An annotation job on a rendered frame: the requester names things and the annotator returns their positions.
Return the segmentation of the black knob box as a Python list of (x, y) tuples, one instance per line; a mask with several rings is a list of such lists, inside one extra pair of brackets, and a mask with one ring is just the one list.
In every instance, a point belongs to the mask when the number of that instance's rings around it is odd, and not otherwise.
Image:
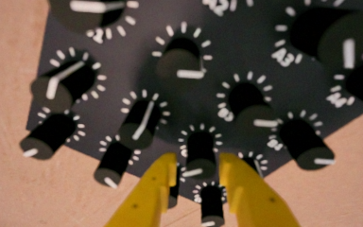
[(46, 3), (20, 151), (69, 148), (108, 188), (175, 152), (167, 210), (199, 204), (201, 226), (226, 224), (221, 152), (262, 178), (322, 171), (324, 140), (363, 116), (363, 0)]

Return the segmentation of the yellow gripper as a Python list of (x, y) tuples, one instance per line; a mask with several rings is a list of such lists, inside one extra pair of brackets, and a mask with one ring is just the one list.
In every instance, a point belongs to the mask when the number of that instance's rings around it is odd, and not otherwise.
[[(163, 154), (133, 187), (103, 227), (160, 227), (169, 186), (176, 181), (177, 153)], [(220, 184), (237, 227), (302, 227), (287, 202), (249, 165), (231, 153), (219, 155)]]

